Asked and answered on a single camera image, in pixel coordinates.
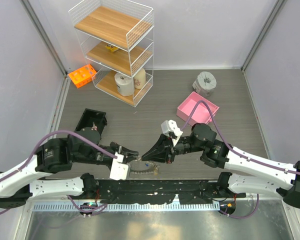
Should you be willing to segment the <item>black storage bin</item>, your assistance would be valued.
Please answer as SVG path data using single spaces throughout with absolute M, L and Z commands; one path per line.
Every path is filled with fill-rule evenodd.
M 108 124 L 106 112 L 86 108 L 81 115 L 81 118 L 75 128 L 75 131 L 80 131 L 83 128 L 95 126 L 101 135 L 105 126 Z

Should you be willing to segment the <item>pink open box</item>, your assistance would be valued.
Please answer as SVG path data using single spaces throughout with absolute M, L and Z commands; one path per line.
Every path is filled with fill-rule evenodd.
M 195 107 L 196 103 L 200 100 L 203 100 L 209 106 L 213 116 L 216 115 L 217 111 L 219 110 L 219 106 L 215 105 L 214 103 L 210 102 L 209 100 L 205 99 L 195 91 L 193 91 L 178 107 L 176 110 L 176 115 L 181 118 L 182 120 L 186 121 L 190 113 L 192 112 L 193 108 Z M 200 103 L 199 106 L 196 108 L 194 114 L 192 115 L 191 119 L 189 120 L 188 124 L 193 126 L 194 124 L 209 124 L 212 122 L 211 115 L 207 109 L 207 107 Z

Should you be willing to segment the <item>yellow snack packet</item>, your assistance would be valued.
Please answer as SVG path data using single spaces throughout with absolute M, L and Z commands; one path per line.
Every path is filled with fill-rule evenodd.
M 114 52 L 116 52 L 116 51 L 119 50 L 118 47 L 116 47 L 116 46 L 114 46 L 114 45 L 111 45 L 111 44 L 107 44 L 107 45 L 105 46 L 105 48 L 106 48 L 108 51 L 110 51 L 111 53 L 114 53 Z

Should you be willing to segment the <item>metal keyring disc with rings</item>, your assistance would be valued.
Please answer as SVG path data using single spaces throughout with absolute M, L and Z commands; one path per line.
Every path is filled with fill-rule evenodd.
M 152 161 L 132 161 L 129 165 L 130 173 L 135 175 L 157 174 L 159 171 L 159 165 Z

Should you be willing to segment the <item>cream lotion pump bottle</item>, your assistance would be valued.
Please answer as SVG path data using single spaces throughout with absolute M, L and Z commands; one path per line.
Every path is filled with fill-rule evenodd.
M 134 80 L 134 88 L 141 90 L 147 82 L 146 79 L 146 71 L 141 68 L 133 77 Z

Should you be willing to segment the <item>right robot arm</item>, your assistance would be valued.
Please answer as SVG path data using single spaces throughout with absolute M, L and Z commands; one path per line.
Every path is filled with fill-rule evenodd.
M 207 124 L 196 123 L 189 136 L 183 136 L 169 121 L 161 125 L 162 134 L 154 146 L 144 153 L 142 161 L 171 164 L 175 156 L 200 152 L 200 160 L 211 168 L 220 168 L 216 185 L 222 197 L 230 194 L 268 195 L 300 209 L 300 161 L 295 164 L 277 162 L 247 153 L 217 139 Z

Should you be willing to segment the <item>grey wrapped tissue roll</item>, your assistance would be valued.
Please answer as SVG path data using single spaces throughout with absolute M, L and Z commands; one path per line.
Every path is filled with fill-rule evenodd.
M 209 97 L 217 87 L 217 80 L 208 71 L 202 71 L 192 84 L 194 91 L 204 98 Z

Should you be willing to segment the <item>white toilet paper roll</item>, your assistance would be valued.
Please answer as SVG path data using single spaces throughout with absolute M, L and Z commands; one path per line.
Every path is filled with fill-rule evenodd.
M 135 87 L 132 77 L 127 77 L 119 72 L 114 75 L 117 91 L 124 97 L 133 95 Z

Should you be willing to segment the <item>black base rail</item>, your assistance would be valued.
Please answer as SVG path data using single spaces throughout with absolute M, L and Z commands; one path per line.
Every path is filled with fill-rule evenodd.
M 171 204 L 176 196 L 182 205 L 211 203 L 212 199 L 230 199 L 236 194 L 205 179 L 99 179 L 74 200 L 98 198 L 102 204 Z

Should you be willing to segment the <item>orange plastic crate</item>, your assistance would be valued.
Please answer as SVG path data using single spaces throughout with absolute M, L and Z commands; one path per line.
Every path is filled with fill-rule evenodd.
M 68 77 L 75 85 L 75 87 L 79 89 L 94 80 L 96 74 L 96 70 L 90 64 L 87 64 L 75 71 L 70 72 L 68 74 Z

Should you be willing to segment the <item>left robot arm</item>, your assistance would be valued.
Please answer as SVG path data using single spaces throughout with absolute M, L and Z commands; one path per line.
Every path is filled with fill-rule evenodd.
M 40 140 L 30 157 L 5 172 L 0 172 L 0 209 L 13 209 L 28 200 L 40 197 L 70 196 L 73 199 L 92 199 L 99 193 L 98 181 L 89 173 L 66 180 L 47 180 L 46 177 L 72 169 L 73 163 L 102 165 L 113 162 L 122 167 L 116 180 L 129 174 L 128 163 L 139 153 L 115 142 L 100 145 L 97 127 L 88 126 L 79 131 L 67 131 L 67 137 Z

